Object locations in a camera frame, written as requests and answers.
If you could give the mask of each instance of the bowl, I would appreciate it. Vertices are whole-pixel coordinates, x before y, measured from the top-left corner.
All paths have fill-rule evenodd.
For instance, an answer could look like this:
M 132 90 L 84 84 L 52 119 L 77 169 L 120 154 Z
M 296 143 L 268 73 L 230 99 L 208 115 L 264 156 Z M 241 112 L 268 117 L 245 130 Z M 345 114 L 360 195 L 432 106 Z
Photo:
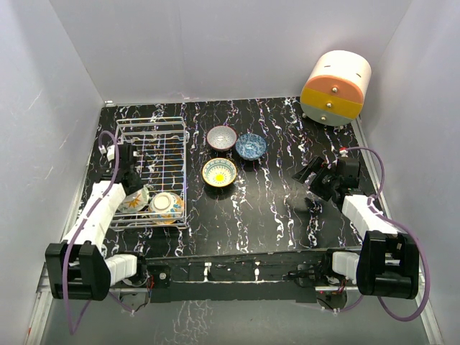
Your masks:
M 141 211 L 149 203 L 149 190 L 146 186 L 137 192 L 128 195 L 118 206 L 122 213 L 134 213 Z
M 215 126 L 206 135 L 206 141 L 216 151 L 230 150 L 237 138 L 235 130 L 228 126 Z
M 174 193 L 161 192 L 153 197 L 149 204 L 149 217 L 156 224 L 170 225 L 183 216 L 184 202 Z
M 203 179 L 213 187 L 225 187 L 235 181 L 236 166 L 226 158 L 214 158 L 203 167 Z
M 236 151 L 244 160 L 257 160 L 267 151 L 267 143 L 257 134 L 243 134 L 236 141 Z

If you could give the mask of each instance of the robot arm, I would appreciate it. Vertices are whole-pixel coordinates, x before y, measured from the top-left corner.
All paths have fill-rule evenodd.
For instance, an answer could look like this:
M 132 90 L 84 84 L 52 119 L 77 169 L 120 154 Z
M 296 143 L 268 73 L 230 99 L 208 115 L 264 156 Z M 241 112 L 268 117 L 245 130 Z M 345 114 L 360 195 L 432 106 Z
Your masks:
M 377 216 L 382 212 L 359 190 L 359 172 L 360 163 L 353 158 L 340 157 L 329 166 L 314 157 L 293 176 L 304 183 L 316 174 L 309 190 L 326 201 L 332 199 L 363 238 L 360 255 L 329 249 L 323 272 L 351 280 L 362 295 L 413 299 L 418 292 L 417 246 L 410 236 Z
M 110 222 L 127 193 L 142 188 L 142 181 L 134 171 L 136 162 L 131 145 L 119 145 L 120 169 L 110 191 L 110 170 L 93 184 L 91 197 L 73 228 L 59 244 L 50 244 L 45 252 L 50 287 L 55 298 L 63 298 L 63 265 L 68 243 L 85 221 L 70 253 L 68 291 L 70 299 L 103 300 L 115 283 L 137 275 L 140 266 L 133 254 L 117 254 L 104 260 L 101 254 L 103 240 Z

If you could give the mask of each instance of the gray floor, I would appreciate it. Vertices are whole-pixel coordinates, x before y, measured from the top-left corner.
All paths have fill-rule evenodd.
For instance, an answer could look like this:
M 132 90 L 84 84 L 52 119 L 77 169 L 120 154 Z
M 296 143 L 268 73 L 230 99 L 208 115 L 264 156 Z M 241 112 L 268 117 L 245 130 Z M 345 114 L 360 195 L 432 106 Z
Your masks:
M 390 300 L 401 315 L 413 300 Z M 73 301 L 74 315 L 83 303 Z M 428 344 L 418 318 L 397 322 L 376 298 L 333 316 L 290 301 L 189 301 L 151 304 L 134 317 L 112 299 L 93 302 L 77 334 L 70 336 L 61 300 L 54 300 L 42 345 L 48 344 Z

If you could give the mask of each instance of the yellow patterned bowl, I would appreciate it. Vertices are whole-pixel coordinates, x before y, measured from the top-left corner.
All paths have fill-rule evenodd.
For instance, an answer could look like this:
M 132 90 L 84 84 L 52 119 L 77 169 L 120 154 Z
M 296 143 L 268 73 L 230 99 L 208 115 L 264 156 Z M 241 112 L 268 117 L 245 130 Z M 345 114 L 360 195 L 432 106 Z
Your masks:
M 213 187 L 225 187 L 235 181 L 236 166 L 226 158 L 214 158 L 203 167 L 203 179 Z
M 158 193 L 150 201 L 149 212 L 153 213 L 149 217 L 154 219 L 156 224 L 170 225 L 182 218 L 184 202 L 174 193 Z

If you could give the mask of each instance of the blue patterned bowl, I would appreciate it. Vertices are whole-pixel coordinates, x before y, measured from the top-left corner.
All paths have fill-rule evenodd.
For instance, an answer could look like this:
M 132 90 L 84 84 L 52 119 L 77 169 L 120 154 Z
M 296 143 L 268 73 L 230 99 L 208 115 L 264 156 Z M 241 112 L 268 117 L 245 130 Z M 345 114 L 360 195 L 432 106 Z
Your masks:
M 236 141 L 236 151 L 244 160 L 257 160 L 267 151 L 267 143 L 257 134 L 243 134 Z

